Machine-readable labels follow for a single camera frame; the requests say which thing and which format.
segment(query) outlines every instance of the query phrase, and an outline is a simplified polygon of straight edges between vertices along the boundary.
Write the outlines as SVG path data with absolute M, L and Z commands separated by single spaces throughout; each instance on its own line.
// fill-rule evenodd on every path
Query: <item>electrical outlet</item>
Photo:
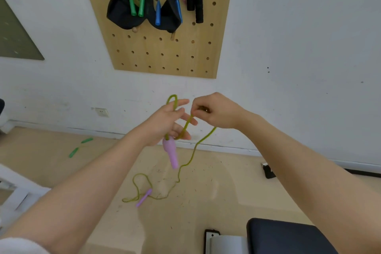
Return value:
M 109 112 L 105 108 L 95 108 L 95 111 L 98 116 L 109 117 Z

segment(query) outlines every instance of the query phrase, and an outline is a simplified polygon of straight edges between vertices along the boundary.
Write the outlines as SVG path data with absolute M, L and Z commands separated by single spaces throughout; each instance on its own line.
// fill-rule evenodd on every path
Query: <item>wooden pegboard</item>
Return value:
M 183 24 L 171 34 L 147 20 L 137 33 L 106 18 L 110 0 L 90 0 L 115 69 L 145 73 L 216 78 L 229 0 L 203 0 L 204 23 L 181 1 Z

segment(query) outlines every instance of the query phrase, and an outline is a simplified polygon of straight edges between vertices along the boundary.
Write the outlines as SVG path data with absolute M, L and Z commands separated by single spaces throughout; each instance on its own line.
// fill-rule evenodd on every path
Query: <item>person's hand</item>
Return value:
M 177 101 L 178 106 L 183 106 L 189 103 L 188 99 L 182 99 Z M 146 121 L 144 121 L 138 128 L 144 131 L 144 137 L 147 139 L 146 145 L 156 145 L 165 134 L 169 134 L 174 138 L 178 137 L 183 127 L 175 123 L 178 119 L 187 121 L 190 115 L 185 113 L 184 108 L 180 108 L 176 111 L 173 110 L 174 102 L 170 102 L 167 105 L 162 106 L 156 112 L 154 112 Z M 192 118 L 190 123 L 194 126 L 198 122 Z M 190 140 L 190 134 L 185 131 L 181 137 L 183 140 Z
M 215 92 L 195 98 L 190 113 L 214 127 L 236 129 L 245 110 L 221 93 Z

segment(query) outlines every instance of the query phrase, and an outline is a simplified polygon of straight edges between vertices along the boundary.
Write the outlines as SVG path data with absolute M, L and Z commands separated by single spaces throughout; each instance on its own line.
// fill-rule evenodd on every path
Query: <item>pink jump rope handle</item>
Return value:
M 138 208 L 138 207 L 144 202 L 144 200 L 145 200 L 149 195 L 151 195 L 151 193 L 152 193 L 152 189 L 149 189 L 149 190 L 145 193 L 145 195 L 143 196 L 143 198 L 140 199 L 139 203 L 136 204 L 136 207 Z
M 178 169 L 179 162 L 177 161 L 176 142 L 173 137 L 169 137 L 169 140 L 163 138 L 163 148 L 168 153 L 169 160 L 173 169 Z

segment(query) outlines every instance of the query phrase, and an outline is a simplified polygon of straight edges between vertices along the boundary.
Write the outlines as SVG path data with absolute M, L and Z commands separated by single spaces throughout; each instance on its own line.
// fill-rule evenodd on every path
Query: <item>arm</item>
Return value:
M 339 253 L 381 252 L 381 196 L 361 180 L 220 93 L 196 98 L 191 114 L 247 136 Z
M 178 100 L 179 105 L 189 100 Z M 86 242 L 141 150 L 166 134 L 178 136 L 175 123 L 189 115 L 173 102 L 161 107 L 148 120 L 126 134 L 112 148 L 61 182 L 17 220 L 2 238 L 32 240 L 51 254 L 77 253 Z M 190 139 L 185 133 L 184 139 Z

